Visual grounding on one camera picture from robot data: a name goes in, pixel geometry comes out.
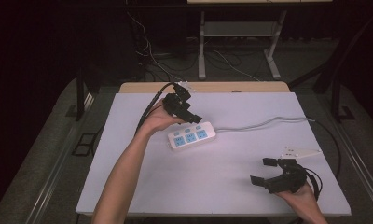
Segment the white table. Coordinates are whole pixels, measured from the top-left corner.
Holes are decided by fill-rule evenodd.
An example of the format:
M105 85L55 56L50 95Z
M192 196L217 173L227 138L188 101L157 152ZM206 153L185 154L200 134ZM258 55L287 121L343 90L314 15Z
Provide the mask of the white table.
M120 93L115 97L102 139L90 167L76 211L91 215L104 183L153 93ZM190 111L215 127L241 127L277 116L303 117L292 92L192 93ZM262 164L279 158L285 147L318 149L307 121L273 122L252 132L219 133L205 145L179 152L167 146L173 125L152 136L129 216L273 217L293 215L280 198L253 186L250 175L271 178L279 167ZM325 216L351 214L324 155L298 160L324 182L319 205Z

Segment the gray cable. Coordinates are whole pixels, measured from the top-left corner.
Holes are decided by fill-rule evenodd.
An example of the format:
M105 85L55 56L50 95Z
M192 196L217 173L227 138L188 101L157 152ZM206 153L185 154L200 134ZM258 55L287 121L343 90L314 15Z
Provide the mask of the gray cable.
M245 126L245 127L240 127L240 128L229 128L229 127L221 127L221 128L214 128L215 132L216 133L224 133L224 132L249 132L249 131L252 131L252 129L254 128L258 128L258 127L262 127L268 123L271 123L273 122L274 120L282 120L282 121L301 121L301 120L307 120L307 121L311 121L311 122L315 122L314 119L308 119L308 118L303 118L303 117L299 117L299 118L287 118L287 117L275 117L273 119L268 119L262 123L258 123L258 124L253 124L253 125L249 125L249 126Z

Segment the power strip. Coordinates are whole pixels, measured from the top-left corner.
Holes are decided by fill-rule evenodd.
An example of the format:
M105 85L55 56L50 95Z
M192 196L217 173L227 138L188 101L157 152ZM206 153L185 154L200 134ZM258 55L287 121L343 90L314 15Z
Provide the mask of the power strip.
M210 122L196 124L167 134L172 149L195 147L215 139L216 133Z

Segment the blue outlet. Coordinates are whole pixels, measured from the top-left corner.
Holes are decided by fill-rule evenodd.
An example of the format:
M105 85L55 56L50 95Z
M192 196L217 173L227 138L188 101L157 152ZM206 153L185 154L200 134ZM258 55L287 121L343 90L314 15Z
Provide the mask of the blue outlet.
M195 141L196 141L196 136L195 136L195 134L194 134L194 133L189 133L189 134L187 134L187 135L186 135L186 141L187 141L188 143L190 143L190 142L195 142Z
M202 139L202 138L206 138L206 137L207 137L207 133L206 133L206 131L204 131L204 130L197 131L197 132L196 132L196 135L198 136L199 139Z
M184 137L181 136L181 137L174 138L174 143L177 147L179 147L179 146L184 145L186 141L184 140Z

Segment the hand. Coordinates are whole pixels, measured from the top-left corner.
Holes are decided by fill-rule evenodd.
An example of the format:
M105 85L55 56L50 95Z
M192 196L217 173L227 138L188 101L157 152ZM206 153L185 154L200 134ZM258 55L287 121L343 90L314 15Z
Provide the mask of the hand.
M283 198L294 209L297 215L306 222L314 224L327 223L307 182L296 193L283 191L275 194Z
M175 123L185 123L178 117L169 115L163 108L163 99L160 99L150 110L142 128L147 128L151 134L157 131L163 131L167 127Z

